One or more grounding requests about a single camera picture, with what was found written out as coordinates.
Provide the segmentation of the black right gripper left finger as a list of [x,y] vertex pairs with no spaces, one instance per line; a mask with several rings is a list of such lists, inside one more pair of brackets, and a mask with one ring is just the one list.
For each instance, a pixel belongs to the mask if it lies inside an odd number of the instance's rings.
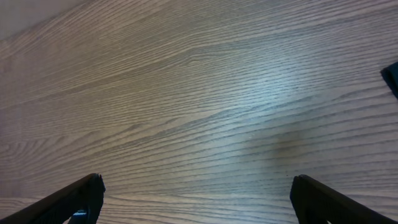
[[1,219],[3,224],[96,224],[106,189],[102,176],[89,174],[28,207]]

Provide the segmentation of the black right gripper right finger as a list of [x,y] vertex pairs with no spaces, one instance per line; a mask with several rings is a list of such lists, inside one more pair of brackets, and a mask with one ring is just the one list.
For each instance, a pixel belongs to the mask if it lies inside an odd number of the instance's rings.
[[294,177],[290,201],[300,224],[397,224],[307,175]]

